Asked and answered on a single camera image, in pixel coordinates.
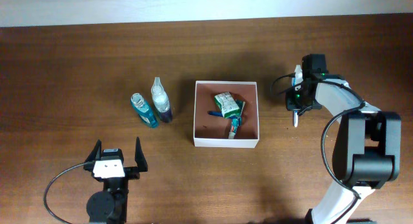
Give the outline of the teal toothpaste tube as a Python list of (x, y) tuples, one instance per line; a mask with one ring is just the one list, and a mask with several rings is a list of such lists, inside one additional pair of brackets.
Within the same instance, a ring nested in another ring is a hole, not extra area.
[(238, 127), (242, 125), (242, 114), (243, 114), (243, 110), (245, 107), (245, 102), (237, 99), (236, 104), (238, 105), (240, 112), (239, 114), (231, 117), (232, 122), (231, 122), (231, 127), (228, 133), (229, 139), (235, 138)]

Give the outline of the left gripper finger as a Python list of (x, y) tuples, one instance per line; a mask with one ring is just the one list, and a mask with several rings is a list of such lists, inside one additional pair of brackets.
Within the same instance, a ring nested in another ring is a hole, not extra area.
[(140, 172), (147, 172), (148, 171), (148, 163), (146, 161), (145, 155), (143, 154), (143, 150), (141, 147), (140, 138), (136, 137), (136, 146), (135, 146), (135, 156), (134, 160), (137, 164), (137, 167)]
[(89, 153), (88, 157), (85, 159), (85, 163), (100, 160), (100, 158), (101, 158), (101, 145), (102, 145), (102, 142), (101, 142), (100, 139), (98, 139), (95, 146), (94, 146), (94, 148), (92, 149), (91, 153)]

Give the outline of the white cardboard box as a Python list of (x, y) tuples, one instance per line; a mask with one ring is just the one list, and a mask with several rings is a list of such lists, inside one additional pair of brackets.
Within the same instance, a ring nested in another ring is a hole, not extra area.
[[(230, 92), (245, 102), (242, 124), (233, 139), (228, 137), (231, 120), (211, 116), (217, 111), (214, 96)], [(193, 140), (196, 147), (255, 148), (259, 141), (259, 105), (257, 83), (246, 81), (196, 81)]]

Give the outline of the green white soap packet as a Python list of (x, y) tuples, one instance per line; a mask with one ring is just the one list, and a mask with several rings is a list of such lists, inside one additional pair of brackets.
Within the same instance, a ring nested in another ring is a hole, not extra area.
[(241, 109), (230, 92), (223, 92), (214, 96), (214, 101), (224, 118), (239, 116)]

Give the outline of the blue disposable razor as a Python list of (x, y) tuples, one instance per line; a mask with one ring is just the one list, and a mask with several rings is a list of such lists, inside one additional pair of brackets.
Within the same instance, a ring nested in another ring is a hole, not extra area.
[(217, 112), (217, 111), (208, 111), (207, 112), (209, 115), (211, 116), (217, 116), (217, 117), (223, 117), (221, 112)]

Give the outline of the teal mouthwash bottle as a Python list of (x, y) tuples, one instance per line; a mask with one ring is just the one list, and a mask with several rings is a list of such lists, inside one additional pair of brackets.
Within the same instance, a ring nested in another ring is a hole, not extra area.
[(158, 121), (147, 100), (140, 94), (132, 94), (130, 98), (132, 108), (137, 112), (142, 122), (150, 128), (158, 127)]

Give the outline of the clear foam soap bottle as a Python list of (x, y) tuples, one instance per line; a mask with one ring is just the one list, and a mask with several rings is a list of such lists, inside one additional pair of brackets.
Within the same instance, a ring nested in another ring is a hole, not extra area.
[(157, 110), (160, 120), (165, 123), (172, 122), (173, 117), (170, 101), (167, 93), (165, 92), (165, 89), (161, 84), (160, 77), (155, 77), (154, 84), (151, 88), (151, 94), (152, 101)]

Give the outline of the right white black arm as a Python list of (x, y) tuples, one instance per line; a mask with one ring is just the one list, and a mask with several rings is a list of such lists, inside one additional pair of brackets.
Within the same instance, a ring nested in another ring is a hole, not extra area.
[(401, 117), (366, 102), (341, 75), (330, 74), (323, 54), (303, 56), (284, 91), (296, 127), (305, 112), (326, 108), (332, 119), (321, 134), (323, 164), (332, 178), (305, 223), (350, 223), (360, 203), (400, 171)]

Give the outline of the blue white toothbrush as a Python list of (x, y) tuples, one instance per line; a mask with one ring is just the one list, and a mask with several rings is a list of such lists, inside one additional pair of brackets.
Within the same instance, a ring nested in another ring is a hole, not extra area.
[(293, 126), (294, 126), (295, 128), (298, 126), (298, 123), (299, 123), (299, 115), (298, 115), (298, 113), (299, 113), (299, 110), (293, 110), (293, 111), (292, 111), (292, 123), (293, 123)]

